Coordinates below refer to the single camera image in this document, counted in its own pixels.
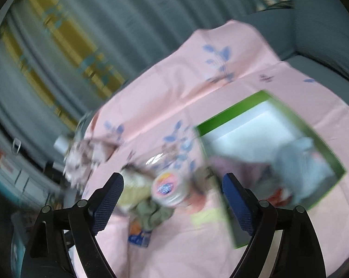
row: bottle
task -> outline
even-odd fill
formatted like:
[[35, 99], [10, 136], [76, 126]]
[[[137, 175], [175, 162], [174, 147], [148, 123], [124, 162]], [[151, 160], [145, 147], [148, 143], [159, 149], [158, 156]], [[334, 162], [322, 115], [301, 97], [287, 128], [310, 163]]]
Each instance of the bottle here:
[[154, 180], [151, 188], [154, 201], [170, 208], [184, 208], [188, 213], [201, 211], [205, 196], [198, 193], [188, 179], [176, 171], [164, 171]]

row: small cardboard box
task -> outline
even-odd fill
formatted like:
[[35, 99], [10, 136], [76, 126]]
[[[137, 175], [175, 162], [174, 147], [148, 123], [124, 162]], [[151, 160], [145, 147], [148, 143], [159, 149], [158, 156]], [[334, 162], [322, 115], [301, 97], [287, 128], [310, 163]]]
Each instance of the small cardboard box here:
[[[314, 194], [300, 202], [306, 209], [317, 204], [346, 172], [316, 132], [294, 111], [266, 91], [257, 92], [201, 123], [197, 126], [197, 132], [207, 158], [226, 156], [248, 163], [271, 163], [282, 145], [302, 137], [313, 139], [317, 152], [333, 174], [320, 184]], [[221, 178], [218, 177], [216, 183], [220, 192]], [[265, 199], [263, 191], [262, 194], [259, 191], [256, 196]], [[236, 247], [247, 244], [250, 237], [241, 230], [227, 200], [224, 200], [224, 207], [229, 214]]]

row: pillow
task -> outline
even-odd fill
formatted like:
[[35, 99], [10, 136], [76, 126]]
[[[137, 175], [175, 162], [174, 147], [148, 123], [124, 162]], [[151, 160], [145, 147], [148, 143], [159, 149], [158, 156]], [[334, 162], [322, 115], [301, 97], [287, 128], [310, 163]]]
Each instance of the pillow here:
[[293, 9], [265, 10], [238, 20], [255, 27], [281, 60], [295, 54]]
[[349, 13], [340, 0], [294, 0], [295, 45], [349, 79]]

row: round container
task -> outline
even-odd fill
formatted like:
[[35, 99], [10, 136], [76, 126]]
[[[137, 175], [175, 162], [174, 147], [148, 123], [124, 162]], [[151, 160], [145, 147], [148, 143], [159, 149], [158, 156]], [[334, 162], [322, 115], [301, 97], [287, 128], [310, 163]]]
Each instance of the round container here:
[[205, 205], [205, 196], [199, 194], [189, 180], [173, 171], [163, 172], [154, 180], [151, 195], [162, 206], [181, 207], [189, 213], [199, 212]]
[[70, 139], [64, 135], [60, 135], [55, 141], [53, 147], [63, 156], [66, 156], [70, 147]]

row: pink blanket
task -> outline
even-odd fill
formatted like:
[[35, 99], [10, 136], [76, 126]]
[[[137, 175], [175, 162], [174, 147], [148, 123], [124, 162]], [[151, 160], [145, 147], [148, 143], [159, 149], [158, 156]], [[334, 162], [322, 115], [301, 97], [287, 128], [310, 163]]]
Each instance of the pink blanket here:
[[[119, 143], [112, 158], [92, 174], [84, 198], [104, 185], [128, 160], [180, 141], [183, 175], [201, 175], [205, 164], [192, 127], [259, 90], [277, 96], [314, 127], [344, 163], [347, 174], [309, 214], [329, 275], [349, 256], [349, 107], [309, 77], [280, 62], [261, 35], [231, 21], [196, 31], [178, 51], [115, 95], [94, 120], [93, 136]], [[91, 127], [86, 137], [91, 136]], [[208, 194], [201, 223], [176, 211], [153, 231], [148, 248], [127, 243], [128, 220], [112, 216], [96, 239], [119, 278], [229, 277], [245, 248], [233, 249], [220, 208]], [[268, 277], [278, 249], [261, 277]], [[85, 277], [77, 254], [74, 266]]]

